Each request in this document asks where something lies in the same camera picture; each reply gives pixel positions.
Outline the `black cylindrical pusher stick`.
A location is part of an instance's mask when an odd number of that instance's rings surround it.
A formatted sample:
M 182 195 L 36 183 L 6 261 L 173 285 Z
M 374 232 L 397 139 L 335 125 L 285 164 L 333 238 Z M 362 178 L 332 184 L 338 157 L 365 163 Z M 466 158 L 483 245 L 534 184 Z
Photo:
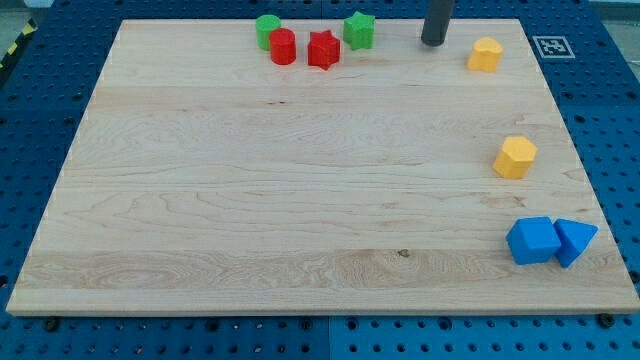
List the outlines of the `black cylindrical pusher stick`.
M 430 47 L 441 46 L 446 39 L 455 0 L 429 0 L 423 23 L 421 41 Z

